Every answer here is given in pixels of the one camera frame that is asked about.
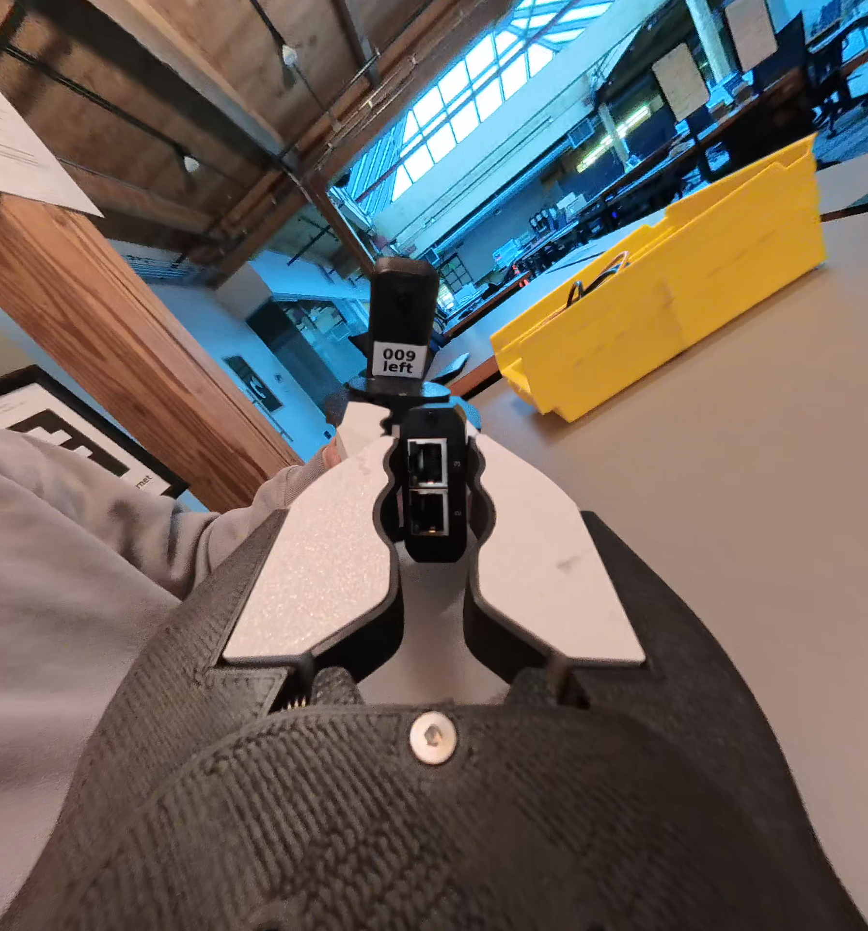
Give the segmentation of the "grey desk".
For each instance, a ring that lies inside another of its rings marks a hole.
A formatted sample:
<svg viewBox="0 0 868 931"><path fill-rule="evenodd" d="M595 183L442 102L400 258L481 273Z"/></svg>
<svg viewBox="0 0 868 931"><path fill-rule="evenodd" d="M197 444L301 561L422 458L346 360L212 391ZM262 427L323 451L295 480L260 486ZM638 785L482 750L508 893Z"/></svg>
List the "grey desk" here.
<svg viewBox="0 0 868 931"><path fill-rule="evenodd" d="M817 178L817 270L574 424L474 404L706 622L868 919L868 155Z"/></svg>

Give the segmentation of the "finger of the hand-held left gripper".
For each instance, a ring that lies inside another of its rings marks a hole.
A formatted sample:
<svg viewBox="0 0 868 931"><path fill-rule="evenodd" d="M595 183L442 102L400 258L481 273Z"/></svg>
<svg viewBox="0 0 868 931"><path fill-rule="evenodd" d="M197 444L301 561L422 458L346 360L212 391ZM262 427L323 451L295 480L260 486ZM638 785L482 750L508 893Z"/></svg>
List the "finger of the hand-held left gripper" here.
<svg viewBox="0 0 868 931"><path fill-rule="evenodd" d="M355 460L359 466L385 466L394 438L390 433L389 408L366 401L349 401L336 428L335 445L342 465Z"/></svg>

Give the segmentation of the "black network adapter box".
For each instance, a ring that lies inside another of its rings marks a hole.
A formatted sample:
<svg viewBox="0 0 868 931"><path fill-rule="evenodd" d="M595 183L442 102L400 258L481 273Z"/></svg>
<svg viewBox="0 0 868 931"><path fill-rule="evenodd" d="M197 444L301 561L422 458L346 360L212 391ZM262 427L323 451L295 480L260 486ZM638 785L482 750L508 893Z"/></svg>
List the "black network adapter box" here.
<svg viewBox="0 0 868 931"><path fill-rule="evenodd" d="M400 424L403 538L416 563L455 563L466 547L467 435L451 404L419 406Z"/></svg>

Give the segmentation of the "white paper sheet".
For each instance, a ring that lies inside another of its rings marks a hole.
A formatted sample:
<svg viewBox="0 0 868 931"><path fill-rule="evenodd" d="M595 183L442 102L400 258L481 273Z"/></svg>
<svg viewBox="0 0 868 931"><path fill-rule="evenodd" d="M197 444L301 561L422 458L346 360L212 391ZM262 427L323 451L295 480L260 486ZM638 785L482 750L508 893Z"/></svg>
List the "white paper sheet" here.
<svg viewBox="0 0 868 931"><path fill-rule="evenodd" d="M1 91L0 193L103 216Z"/></svg>

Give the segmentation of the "yellow plastic bin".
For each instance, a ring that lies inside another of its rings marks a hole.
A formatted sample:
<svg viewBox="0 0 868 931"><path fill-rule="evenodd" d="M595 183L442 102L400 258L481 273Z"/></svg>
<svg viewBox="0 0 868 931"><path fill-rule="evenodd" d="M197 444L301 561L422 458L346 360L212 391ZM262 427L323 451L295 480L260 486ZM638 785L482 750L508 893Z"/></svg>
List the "yellow plastic bin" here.
<svg viewBox="0 0 868 931"><path fill-rule="evenodd" d="M510 389L572 423L821 265L814 141L669 205L495 332Z"/></svg>

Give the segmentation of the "black framed poster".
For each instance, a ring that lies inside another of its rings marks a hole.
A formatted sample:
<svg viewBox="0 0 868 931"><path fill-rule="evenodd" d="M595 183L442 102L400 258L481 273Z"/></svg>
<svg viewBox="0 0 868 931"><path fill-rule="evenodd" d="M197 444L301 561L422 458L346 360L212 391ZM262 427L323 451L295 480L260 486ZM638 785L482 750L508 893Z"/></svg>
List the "black framed poster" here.
<svg viewBox="0 0 868 931"><path fill-rule="evenodd" d="M152 495L176 499L189 488L161 460L38 366L0 376L0 429L67 449Z"/></svg>

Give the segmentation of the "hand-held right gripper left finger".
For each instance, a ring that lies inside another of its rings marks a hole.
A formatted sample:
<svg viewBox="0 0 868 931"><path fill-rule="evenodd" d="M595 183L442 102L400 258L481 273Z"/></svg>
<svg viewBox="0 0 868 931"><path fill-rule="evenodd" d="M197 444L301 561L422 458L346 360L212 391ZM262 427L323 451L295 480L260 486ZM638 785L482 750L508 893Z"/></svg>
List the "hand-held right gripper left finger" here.
<svg viewBox="0 0 868 931"><path fill-rule="evenodd" d="M343 668L363 681L401 645L399 558L381 522L392 436L309 486L288 509L221 654L230 668Z"/></svg>

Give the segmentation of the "white board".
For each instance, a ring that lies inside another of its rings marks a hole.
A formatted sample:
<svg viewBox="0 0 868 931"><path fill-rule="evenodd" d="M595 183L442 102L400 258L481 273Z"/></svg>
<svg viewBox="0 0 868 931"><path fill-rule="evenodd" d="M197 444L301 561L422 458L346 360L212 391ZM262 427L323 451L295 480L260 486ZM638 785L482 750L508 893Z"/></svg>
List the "white board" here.
<svg viewBox="0 0 868 931"><path fill-rule="evenodd" d="M651 65L675 122L707 106L710 93L686 43L680 43Z"/></svg>
<svg viewBox="0 0 868 931"><path fill-rule="evenodd" d="M776 33L765 1L730 1L723 12L741 72L752 71L777 52Z"/></svg>

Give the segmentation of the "person's left forearm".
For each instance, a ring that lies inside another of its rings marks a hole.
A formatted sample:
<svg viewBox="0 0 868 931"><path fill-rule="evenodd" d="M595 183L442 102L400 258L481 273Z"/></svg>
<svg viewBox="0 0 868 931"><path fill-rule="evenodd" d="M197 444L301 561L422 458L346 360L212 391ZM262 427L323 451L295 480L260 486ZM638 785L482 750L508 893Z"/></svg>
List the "person's left forearm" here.
<svg viewBox="0 0 868 931"><path fill-rule="evenodd" d="M250 506L199 513L0 429L0 916L85 743L159 623L324 473L321 448Z"/></svg>

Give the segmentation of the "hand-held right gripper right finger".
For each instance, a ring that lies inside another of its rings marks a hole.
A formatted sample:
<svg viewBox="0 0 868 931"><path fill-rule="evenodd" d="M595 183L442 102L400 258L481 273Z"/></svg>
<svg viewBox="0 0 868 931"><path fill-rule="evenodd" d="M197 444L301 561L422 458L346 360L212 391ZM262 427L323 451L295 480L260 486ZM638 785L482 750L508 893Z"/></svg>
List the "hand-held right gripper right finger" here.
<svg viewBox="0 0 868 931"><path fill-rule="evenodd" d="M579 507L536 467L470 438L469 651L502 681L542 669L640 669L646 654Z"/></svg>

